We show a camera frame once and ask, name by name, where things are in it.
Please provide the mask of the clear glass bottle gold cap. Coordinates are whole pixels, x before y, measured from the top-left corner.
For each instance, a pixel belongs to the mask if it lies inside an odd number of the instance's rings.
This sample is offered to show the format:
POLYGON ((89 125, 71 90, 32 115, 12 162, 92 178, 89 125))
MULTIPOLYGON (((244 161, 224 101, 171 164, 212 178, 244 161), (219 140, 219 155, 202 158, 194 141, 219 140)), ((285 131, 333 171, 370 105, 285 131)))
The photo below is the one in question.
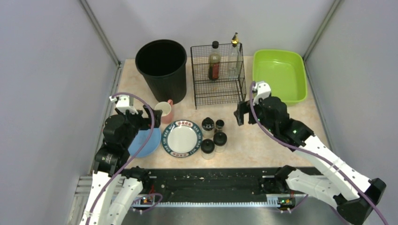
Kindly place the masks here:
POLYGON ((239 77, 239 71, 241 69, 240 59, 240 42, 238 39, 238 33, 236 32, 231 39, 231 49, 228 54, 228 75, 229 79, 237 79, 239 77))

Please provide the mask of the dark sauce bottle black cap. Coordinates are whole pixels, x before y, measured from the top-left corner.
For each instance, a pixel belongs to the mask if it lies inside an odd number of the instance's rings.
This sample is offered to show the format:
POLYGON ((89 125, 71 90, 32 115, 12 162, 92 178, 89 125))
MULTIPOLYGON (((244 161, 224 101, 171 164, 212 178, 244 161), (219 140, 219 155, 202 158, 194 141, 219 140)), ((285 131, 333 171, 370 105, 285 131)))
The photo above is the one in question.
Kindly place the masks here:
POLYGON ((219 42, 212 42, 212 51, 209 55, 209 70, 208 70, 208 78, 212 81, 215 81, 219 78, 220 71, 220 62, 221 55, 219 53, 219 42))

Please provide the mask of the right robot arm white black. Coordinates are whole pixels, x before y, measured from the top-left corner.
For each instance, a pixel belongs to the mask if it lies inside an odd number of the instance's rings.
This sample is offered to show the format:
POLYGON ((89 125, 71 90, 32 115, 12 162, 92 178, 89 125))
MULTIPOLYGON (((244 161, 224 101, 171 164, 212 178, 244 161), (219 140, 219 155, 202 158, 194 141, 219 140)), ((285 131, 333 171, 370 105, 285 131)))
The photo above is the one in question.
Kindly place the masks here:
POLYGON ((281 189, 315 197, 353 225, 363 224, 371 212, 381 215, 377 205, 386 189, 385 182, 370 179, 351 168, 307 125, 292 119, 286 104, 278 97, 239 102, 234 112, 238 125, 243 125, 245 114, 249 115, 250 124, 257 124, 271 139, 306 158, 324 176, 320 179, 285 165, 275 174, 281 189))

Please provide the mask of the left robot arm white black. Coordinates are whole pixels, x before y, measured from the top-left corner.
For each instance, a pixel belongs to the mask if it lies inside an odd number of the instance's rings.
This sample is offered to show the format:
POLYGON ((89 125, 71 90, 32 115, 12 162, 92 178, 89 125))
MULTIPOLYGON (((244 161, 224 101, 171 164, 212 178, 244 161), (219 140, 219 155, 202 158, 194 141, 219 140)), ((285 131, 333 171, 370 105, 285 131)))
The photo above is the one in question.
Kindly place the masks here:
POLYGON ((143 111, 117 110, 105 120, 103 141, 94 158, 92 185, 83 216, 82 225, 120 225, 134 200, 148 185, 149 171, 140 167, 124 169, 131 145, 139 131, 158 128, 161 110, 144 106, 143 111))

